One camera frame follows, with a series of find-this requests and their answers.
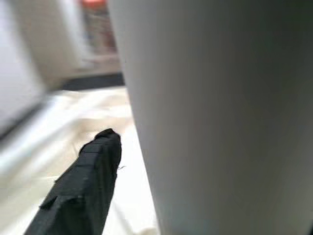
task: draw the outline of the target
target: black object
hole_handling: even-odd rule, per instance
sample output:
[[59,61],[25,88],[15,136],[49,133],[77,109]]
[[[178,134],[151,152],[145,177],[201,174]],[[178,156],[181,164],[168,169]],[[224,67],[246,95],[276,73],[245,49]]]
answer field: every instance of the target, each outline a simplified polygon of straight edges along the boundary
[[101,235],[120,160],[120,136],[97,134],[56,180],[25,235]]
[[125,86],[122,73],[85,76],[69,79],[63,84],[61,90],[80,91],[105,87]]

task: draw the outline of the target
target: white pillar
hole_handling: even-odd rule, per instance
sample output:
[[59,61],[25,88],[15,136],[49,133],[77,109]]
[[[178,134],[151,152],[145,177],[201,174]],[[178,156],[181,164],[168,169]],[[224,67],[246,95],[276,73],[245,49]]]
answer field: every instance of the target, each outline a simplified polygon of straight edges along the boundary
[[162,234],[308,234],[313,37],[305,2],[110,4]]

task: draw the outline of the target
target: white cylinder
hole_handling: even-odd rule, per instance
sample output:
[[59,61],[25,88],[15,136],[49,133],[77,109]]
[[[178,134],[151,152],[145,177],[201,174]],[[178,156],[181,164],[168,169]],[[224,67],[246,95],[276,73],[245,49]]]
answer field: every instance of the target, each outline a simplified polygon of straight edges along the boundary
[[313,37],[301,2],[111,1],[163,235],[308,234]]

